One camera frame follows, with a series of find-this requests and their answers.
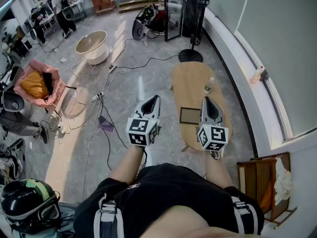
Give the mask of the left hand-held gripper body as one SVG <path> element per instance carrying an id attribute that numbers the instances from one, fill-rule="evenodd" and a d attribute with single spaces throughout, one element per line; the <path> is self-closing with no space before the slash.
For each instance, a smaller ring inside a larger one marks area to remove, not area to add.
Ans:
<path id="1" fill-rule="evenodd" d="M 144 115 L 141 111 L 135 111 L 126 126 L 129 142 L 140 147 L 150 146 L 159 133 L 159 124 L 159 110 Z"/>

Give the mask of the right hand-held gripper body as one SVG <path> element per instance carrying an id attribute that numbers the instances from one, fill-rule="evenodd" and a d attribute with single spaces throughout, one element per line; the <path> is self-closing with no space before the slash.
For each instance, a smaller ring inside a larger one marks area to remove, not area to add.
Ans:
<path id="1" fill-rule="evenodd" d="M 205 151 L 209 151 L 214 159 L 219 159 L 228 143 L 229 130 L 218 124 L 202 124 L 198 132 L 198 140 Z"/>

